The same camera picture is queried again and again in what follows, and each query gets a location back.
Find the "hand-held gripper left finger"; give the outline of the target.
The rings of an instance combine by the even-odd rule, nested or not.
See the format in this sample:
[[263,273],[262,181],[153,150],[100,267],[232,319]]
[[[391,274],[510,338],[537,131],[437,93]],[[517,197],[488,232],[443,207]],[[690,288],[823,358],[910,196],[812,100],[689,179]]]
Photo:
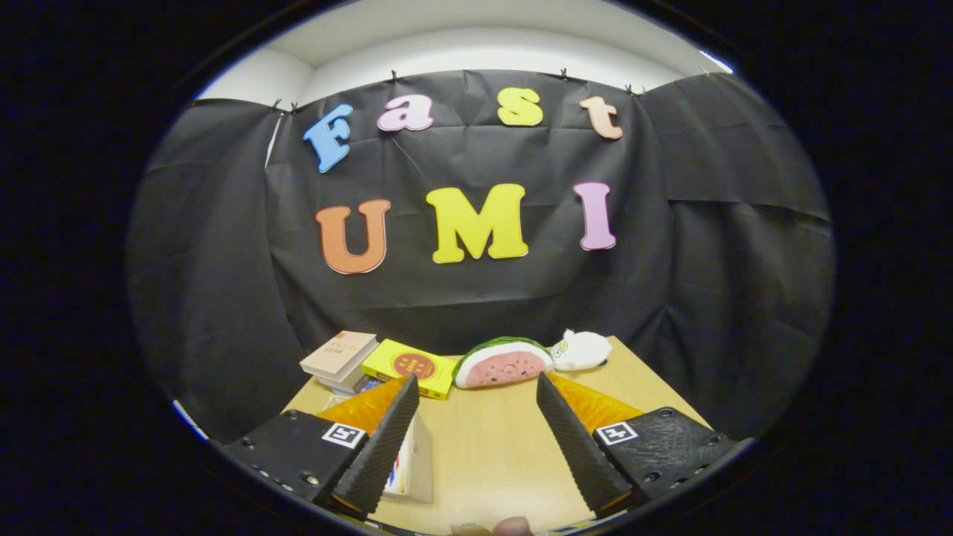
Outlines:
[[411,374],[334,405],[375,410],[374,430],[289,409],[220,451],[283,495],[364,521],[377,510],[419,399]]

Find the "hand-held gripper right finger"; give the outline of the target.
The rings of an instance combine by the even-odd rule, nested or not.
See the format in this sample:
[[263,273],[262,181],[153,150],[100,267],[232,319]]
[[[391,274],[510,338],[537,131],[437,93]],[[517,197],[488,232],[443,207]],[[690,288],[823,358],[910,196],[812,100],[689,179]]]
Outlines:
[[535,400],[599,519],[679,491],[739,453],[738,441],[673,407],[641,412],[555,374],[538,377]]

